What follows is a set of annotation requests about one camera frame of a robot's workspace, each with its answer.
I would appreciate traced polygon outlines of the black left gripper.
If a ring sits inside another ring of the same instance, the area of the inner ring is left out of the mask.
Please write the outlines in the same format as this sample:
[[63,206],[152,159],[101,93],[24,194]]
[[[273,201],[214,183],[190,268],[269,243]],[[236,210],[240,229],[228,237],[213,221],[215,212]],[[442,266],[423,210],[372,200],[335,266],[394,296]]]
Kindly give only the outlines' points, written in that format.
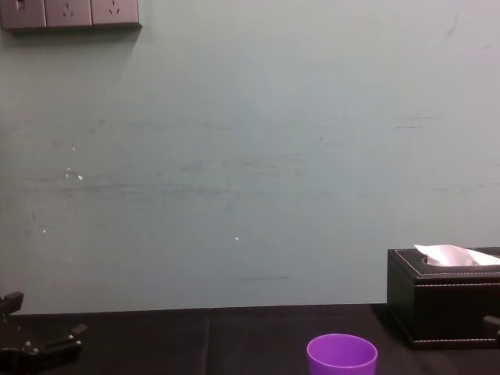
[[[1,317],[20,311],[24,294],[20,291],[1,298]],[[74,354],[81,350],[81,336],[88,330],[86,324],[73,327],[69,333],[50,338],[46,341],[25,340],[22,348],[3,348],[1,350],[1,373],[41,373],[39,354]]]

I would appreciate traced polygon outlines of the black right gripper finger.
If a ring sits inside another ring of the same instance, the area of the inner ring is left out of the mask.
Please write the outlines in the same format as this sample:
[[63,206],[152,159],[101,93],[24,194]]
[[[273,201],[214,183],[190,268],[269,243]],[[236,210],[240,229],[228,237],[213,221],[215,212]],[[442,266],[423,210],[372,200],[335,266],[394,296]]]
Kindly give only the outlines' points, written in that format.
[[497,316],[485,316],[483,318],[484,336],[496,341],[500,340],[500,318]]

